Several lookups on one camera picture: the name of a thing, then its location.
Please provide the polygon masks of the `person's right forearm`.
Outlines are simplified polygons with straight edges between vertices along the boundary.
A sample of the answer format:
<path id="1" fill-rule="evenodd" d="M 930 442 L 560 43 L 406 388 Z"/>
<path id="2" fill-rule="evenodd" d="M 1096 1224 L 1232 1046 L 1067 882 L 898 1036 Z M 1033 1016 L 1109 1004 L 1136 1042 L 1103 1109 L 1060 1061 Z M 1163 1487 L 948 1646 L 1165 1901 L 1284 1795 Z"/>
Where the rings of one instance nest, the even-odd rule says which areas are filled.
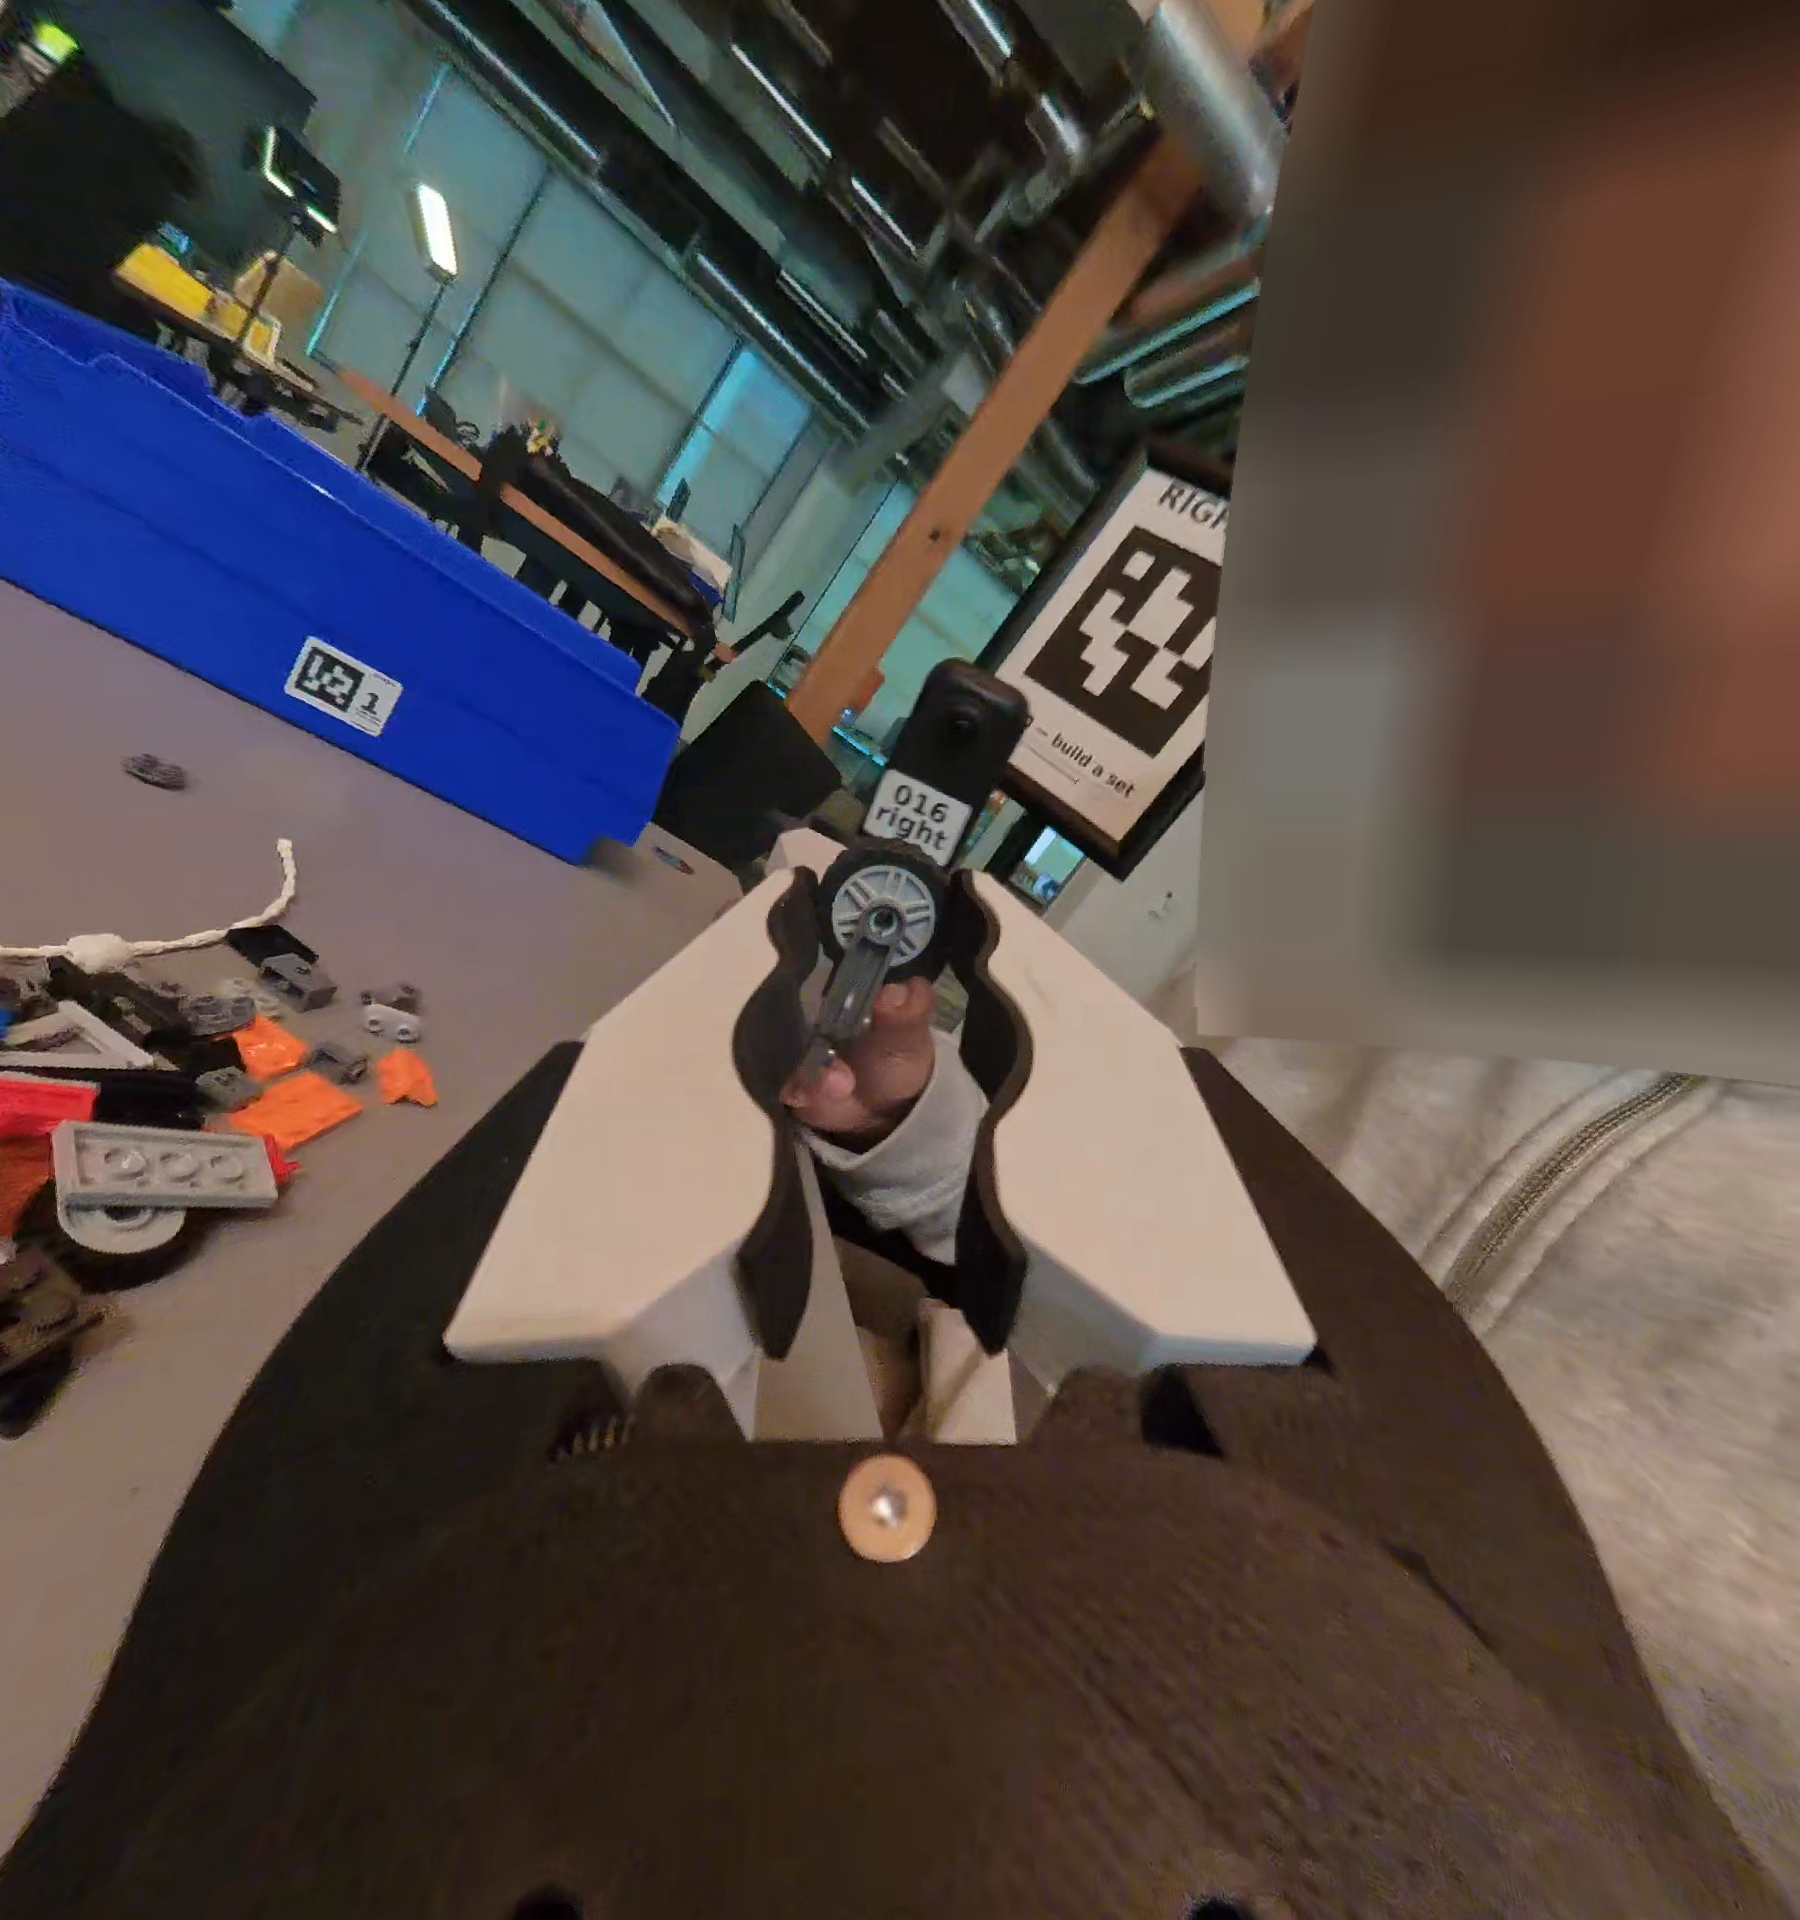
<path id="1" fill-rule="evenodd" d="M 952 1034 L 932 1030 L 933 1068 L 924 1092 L 870 1145 L 837 1143 L 803 1126 L 831 1186 L 875 1234 L 903 1241 L 917 1261 L 955 1268 L 985 1096 Z"/>

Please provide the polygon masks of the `person's grey hoodie torso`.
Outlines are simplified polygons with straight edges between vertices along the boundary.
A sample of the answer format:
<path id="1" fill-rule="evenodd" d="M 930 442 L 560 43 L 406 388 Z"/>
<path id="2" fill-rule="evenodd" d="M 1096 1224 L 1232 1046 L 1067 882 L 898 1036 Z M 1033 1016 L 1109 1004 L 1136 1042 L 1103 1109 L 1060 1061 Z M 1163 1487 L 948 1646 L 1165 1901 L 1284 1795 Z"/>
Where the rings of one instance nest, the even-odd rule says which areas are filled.
<path id="1" fill-rule="evenodd" d="M 1485 1338 L 1677 1743 L 1800 1915 L 1800 1090 L 1271 1039 L 1196 1059 Z"/>

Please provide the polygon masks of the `silver ventilation ducts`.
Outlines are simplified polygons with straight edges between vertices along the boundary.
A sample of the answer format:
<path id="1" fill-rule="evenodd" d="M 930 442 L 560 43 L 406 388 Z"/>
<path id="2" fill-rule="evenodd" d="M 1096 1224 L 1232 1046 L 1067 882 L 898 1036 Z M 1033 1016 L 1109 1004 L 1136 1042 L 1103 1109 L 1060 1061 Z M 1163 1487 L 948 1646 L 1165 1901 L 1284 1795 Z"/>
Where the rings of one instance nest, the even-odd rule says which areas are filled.
<path id="1" fill-rule="evenodd" d="M 1128 66 L 1156 119 L 1198 166 L 1232 226 L 1268 226 L 1289 148 L 1272 97 L 1201 1 L 1136 4 Z"/>

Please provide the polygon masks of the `framed black white marker sign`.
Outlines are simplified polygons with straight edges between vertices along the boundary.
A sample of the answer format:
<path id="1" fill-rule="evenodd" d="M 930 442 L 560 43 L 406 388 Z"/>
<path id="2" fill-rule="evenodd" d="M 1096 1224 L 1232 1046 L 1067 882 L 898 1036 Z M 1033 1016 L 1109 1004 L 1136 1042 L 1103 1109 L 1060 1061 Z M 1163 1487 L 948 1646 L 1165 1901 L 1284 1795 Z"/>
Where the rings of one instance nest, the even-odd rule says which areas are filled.
<path id="1" fill-rule="evenodd" d="M 1113 878 L 1204 789 L 1230 467 L 1147 438 L 987 641 L 1030 724 L 1003 787 Z"/>

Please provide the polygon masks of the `person's right hand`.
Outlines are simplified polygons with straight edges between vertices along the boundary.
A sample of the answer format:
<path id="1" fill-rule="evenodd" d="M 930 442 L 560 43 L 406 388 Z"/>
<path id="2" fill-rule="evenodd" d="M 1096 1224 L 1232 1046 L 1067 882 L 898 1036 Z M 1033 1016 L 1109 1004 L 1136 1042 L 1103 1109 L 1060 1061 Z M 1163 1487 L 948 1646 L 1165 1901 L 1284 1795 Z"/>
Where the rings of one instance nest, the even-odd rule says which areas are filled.
<path id="1" fill-rule="evenodd" d="M 796 1068 L 783 1108 L 809 1132 L 865 1148 L 912 1111 L 936 1071 L 936 987 L 917 976 L 881 987 L 865 1024 L 824 1065 Z"/>

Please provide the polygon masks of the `black lego wheel grey hub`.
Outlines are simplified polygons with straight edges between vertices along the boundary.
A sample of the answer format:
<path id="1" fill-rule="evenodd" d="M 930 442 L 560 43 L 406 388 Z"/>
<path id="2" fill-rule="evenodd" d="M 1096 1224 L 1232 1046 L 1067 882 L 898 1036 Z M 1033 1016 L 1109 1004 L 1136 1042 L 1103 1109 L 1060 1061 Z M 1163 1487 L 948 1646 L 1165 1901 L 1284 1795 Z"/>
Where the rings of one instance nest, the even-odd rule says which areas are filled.
<path id="1" fill-rule="evenodd" d="M 945 959 L 948 877 L 900 844 L 857 844 L 818 880 L 818 930 L 839 964 L 874 919 L 888 930 L 888 981 L 936 978 Z"/>

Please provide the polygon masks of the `dark grey lego axle connector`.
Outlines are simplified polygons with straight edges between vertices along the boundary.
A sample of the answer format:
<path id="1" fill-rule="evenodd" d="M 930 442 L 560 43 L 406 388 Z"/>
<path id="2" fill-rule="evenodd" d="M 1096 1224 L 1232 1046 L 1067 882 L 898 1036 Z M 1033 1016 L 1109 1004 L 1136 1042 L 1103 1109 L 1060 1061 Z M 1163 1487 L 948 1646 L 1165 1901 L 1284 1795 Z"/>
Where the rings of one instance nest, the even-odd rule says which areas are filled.
<path id="1" fill-rule="evenodd" d="M 821 995 L 809 1046 L 795 1070 L 796 1087 L 811 1087 L 839 1057 L 843 1046 L 862 1033 L 904 932 L 907 914 L 891 899 L 875 899 L 851 925 Z"/>

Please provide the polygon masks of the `large blue plastic bin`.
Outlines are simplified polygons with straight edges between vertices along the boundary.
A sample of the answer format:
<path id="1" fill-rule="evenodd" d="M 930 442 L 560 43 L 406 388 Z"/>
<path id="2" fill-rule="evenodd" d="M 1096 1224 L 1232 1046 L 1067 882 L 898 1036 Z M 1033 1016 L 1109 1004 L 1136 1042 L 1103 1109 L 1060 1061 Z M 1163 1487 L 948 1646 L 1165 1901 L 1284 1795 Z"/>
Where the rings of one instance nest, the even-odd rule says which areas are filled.
<path id="1" fill-rule="evenodd" d="M 499 564 L 2 278 L 0 580 L 573 864 L 641 840 L 680 738 Z"/>

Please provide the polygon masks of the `large black object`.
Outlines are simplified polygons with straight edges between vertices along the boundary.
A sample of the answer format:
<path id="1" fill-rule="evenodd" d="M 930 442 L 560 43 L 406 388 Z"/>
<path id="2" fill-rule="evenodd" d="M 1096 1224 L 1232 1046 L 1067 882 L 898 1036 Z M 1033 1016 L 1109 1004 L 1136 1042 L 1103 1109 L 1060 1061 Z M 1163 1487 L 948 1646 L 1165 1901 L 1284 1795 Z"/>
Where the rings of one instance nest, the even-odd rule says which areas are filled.
<path id="1" fill-rule="evenodd" d="M 0 117 L 0 281 L 155 345 L 158 324 L 114 273 L 199 182 L 190 130 L 130 108 L 87 59 L 68 59 Z"/>

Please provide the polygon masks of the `yellow box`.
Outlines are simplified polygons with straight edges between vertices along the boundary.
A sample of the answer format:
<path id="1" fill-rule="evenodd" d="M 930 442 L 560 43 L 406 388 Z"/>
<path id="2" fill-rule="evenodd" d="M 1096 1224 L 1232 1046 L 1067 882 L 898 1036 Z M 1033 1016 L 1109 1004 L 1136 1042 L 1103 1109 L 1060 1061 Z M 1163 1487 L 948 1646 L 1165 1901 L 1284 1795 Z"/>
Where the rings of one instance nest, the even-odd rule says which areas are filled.
<path id="1" fill-rule="evenodd" d="M 170 322 L 184 322 L 229 336 L 240 322 L 240 304 L 175 259 L 158 244 L 135 247 L 112 270 L 114 282 Z"/>

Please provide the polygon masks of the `slanted wooden beam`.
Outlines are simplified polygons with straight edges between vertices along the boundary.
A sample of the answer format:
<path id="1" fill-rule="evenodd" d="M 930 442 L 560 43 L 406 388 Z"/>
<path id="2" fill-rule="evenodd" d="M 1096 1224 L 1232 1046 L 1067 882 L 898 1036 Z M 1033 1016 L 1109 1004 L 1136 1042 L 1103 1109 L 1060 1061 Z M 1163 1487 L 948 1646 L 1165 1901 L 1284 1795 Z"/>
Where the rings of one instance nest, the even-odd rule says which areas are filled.
<path id="1" fill-rule="evenodd" d="M 1198 160 L 1169 132 L 1107 204 L 960 441 L 792 687 L 788 711 L 818 743 L 830 739 L 848 709 L 865 705 L 877 666 L 922 595 L 1201 193 Z"/>

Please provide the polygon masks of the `wooden desk with black gear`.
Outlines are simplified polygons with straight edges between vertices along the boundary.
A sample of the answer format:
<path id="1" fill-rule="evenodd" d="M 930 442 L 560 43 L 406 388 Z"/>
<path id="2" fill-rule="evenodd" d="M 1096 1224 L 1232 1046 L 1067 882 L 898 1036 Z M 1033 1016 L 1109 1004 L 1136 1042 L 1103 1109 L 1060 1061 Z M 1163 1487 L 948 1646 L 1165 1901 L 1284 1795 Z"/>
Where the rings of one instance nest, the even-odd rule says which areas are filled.
<path id="1" fill-rule="evenodd" d="M 357 396 L 385 419 L 385 429 L 389 434 L 400 434 L 416 447 L 422 456 L 433 460 L 433 466 L 456 472 L 463 488 L 484 503 L 479 514 L 493 518 L 508 512 L 533 526 L 543 540 L 557 545 L 576 564 L 586 566 L 614 590 L 639 603 L 665 632 L 706 640 L 711 659 L 718 666 L 742 659 L 742 646 L 733 640 L 721 640 L 715 614 L 694 587 L 686 593 L 665 590 L 654 573 L 652 561 L 629 562 L 634 552 L 629 545 L 623 540 L 599 540 L 590 533 L 586 524 L 554 511 L 543 499 L 525 493 L 513 483 L 515 467 L 504 467 L 501 477 L 493 479 L 490 472 L 494 466 L 490 458 L 439 432 L 433 422 L 425 419 L 408 406 L 406 401 L 387 392 L 366 374 L 342 367 L 337 369 L 337 380 L 352 396 Z"/>

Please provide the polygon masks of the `black office chair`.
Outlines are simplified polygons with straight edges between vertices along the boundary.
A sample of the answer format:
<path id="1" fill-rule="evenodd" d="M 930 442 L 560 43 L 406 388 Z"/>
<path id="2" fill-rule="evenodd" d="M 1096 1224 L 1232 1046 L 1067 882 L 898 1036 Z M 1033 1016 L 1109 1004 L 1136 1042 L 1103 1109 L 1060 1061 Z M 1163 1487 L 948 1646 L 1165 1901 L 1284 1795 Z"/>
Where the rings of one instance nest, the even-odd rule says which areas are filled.
<path id="1" fill-rule="evenodd" d="M 788 824 L 843 787 L 830 751 L 766 682 L 737 698 L 674 757 L 652 824 L 721 868 L 763 860 Z"/>

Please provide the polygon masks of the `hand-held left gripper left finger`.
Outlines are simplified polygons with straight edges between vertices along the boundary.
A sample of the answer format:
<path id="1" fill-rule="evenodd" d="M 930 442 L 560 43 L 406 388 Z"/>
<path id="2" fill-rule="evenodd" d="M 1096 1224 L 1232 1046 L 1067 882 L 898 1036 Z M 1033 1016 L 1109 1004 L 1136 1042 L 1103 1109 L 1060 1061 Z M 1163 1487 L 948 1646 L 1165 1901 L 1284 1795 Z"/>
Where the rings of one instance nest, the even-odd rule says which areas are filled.
<path id="1" fill-rule="evenodd" d="M 623 1399 L 693 1365 L 751 1437 L 884 1437 L 782 1104 L 818 961 L 818 877 L 786 868 L 590 1027 L 448 1323 L 452 1356 L 584 1358 Z"/>

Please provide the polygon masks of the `black lego wheel with tyre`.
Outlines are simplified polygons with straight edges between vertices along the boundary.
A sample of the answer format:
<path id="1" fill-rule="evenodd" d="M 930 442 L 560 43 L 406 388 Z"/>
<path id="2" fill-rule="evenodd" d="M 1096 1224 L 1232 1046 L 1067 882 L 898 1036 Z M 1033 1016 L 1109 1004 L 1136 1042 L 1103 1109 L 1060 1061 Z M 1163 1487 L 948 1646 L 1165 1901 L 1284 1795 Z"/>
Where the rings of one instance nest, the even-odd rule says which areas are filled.
<path id="1" fill-rule="evenodd" d="M 164 1279 L 194 1261 L 213 1218 L 190 1210 L 73 1204 L 49 1183 L 19 1216 L 16 1246 L 42 1252 L 94 1294 Z"/>

